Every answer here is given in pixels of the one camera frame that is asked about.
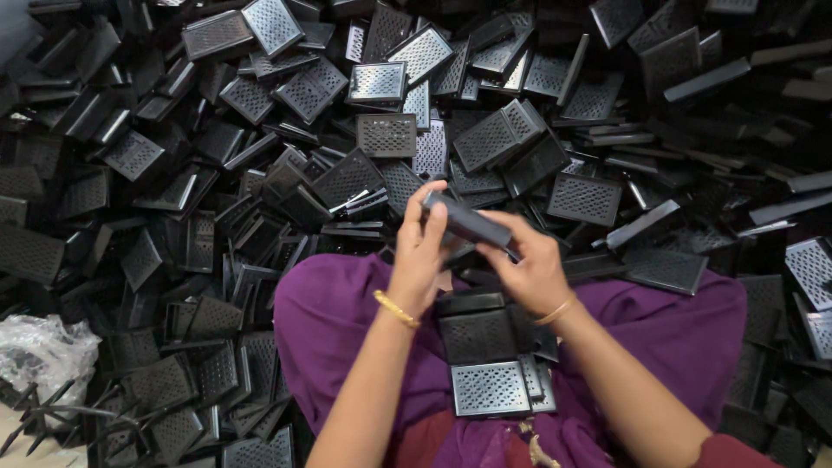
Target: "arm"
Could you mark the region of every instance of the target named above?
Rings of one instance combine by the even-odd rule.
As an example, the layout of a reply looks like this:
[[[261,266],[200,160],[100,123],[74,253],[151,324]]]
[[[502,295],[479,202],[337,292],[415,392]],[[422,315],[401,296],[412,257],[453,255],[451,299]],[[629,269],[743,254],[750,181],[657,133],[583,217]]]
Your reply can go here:
[[[511,263],[501,251],[477,245],[503,284],[541,318],[565,304],[572,292],[561,268],[557,243],[521,217],[484,212],[512,229],[523,260]],[[612,430],[640,466],[689,467],[699,459],[711,431],[636,358],[574,301],[550,325],[569,346]]]
[[[410,197],[399,229],[396,260],[387,297],[417,320],[436,298],[442,259],[439,245],[447,224],[444,205],[437,205],[421,226],[421,202],[445,181],[430,182]],[[404,370],[415,330],[380,307],[355,363],[324,423],[307,468],[381,466],[399,406]]]

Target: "bangle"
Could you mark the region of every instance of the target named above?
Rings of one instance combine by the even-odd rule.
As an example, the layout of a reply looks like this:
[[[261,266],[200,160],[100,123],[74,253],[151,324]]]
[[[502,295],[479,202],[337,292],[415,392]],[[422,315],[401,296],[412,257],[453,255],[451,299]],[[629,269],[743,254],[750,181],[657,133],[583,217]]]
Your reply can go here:
[[[572,307],[572,305],[575,302],[577,302],[577,297],[575,297],[574,292],[570,293],[570,296],[571,297],[569,297],[569,299],[566,299],[566,301],[563,302],[560,307],[558,307],[552,313],[543,317],[542,319],[535,320],[534,324],[535,325],[546,325],[546,324],[552,323],[555,320],[557,320],[558,318],[560,318],[560,316],[562,316],[563,314],[565,314],[569,310],[569,307]]]
[[[413,328],[414,330],[419,328],[422,325],[422,322],[414,319],[413,317],[409,316],[408,314],[404,313],[401,307],[396,306],[393,301],[390,300],[381,290],[376,290],[373,293],[375,296],[375,300],[381,304],[381,306],[388,311],[393,312],[393,315],[396,316],[399,320],[401,320],[405,325]]]

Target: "right hand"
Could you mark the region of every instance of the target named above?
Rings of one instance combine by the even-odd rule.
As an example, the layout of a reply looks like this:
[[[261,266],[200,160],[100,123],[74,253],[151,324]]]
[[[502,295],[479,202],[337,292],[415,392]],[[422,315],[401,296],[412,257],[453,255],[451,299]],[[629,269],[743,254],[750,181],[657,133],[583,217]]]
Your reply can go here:
[[[477,251],[488,259],[515,300],[536,316],[546,316],[574,294],[561,267],[557,241],[544,236],[523,218],[505,212],[479,212],[512,230],[522,260],[515,265],[506,252],[485,243]]]

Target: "woman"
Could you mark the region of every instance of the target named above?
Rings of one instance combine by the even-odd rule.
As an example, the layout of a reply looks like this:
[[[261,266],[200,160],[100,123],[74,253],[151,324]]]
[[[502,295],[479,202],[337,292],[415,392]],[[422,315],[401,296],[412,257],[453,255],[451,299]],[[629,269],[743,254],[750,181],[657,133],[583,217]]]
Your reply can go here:
[[[712,432],[739,355],[742,286],[707,271],[690,298],[624,281],[573,290],[557,243],[501,212],[484,214],[512,230],[522,261],[477,250],[562,338],[552,370],[558,413],[523,424],[455,419],[430,309],[438,290],[466,286],[439,271],[445,207],[422,225],[420,206],[446,186],[430,182],[410,198],[392,271],[376,256],[320,255],[277,288],[281,369],[318,434],[307,467],[610,466],[607,429],[648,468],[773,466]]]

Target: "pile of graters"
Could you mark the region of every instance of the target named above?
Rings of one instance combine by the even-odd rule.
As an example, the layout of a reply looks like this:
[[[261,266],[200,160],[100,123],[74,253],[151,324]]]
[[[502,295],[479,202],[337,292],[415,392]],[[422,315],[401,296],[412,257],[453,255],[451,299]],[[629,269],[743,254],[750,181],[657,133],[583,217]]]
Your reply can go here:
[[[789,468],[832,445],[830,2],[321,1],[28,4],[0,70],[0,319],[104,341],[98,416],[26,431],[96,467],[301,466],[274,289],[315,254],[392,261],[441,178],[455,212],[556,239],[569,281],[739,279],[721,431]],[[476,287],[436,314],[456,413],[556,411],[557,338],[479,234],[447,264]]]

